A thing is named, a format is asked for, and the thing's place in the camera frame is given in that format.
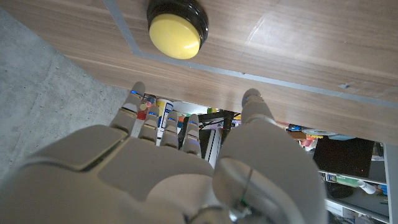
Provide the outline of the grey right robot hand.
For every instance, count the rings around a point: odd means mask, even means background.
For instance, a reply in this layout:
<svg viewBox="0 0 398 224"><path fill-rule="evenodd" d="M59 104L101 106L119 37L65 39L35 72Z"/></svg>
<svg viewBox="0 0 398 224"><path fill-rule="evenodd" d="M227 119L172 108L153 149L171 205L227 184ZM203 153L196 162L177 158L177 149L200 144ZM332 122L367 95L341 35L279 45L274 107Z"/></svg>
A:
<svg viewBox="0 0 398 224"><path fill-rule="evenodd" d="M2 223L326 223L318 167L280 129L261 94L242 98L241 125L216 161L201 157L198 117L182 145L159 110L131 134L137 82L111 124L89 126L27 157L1 182Z"/></svg>

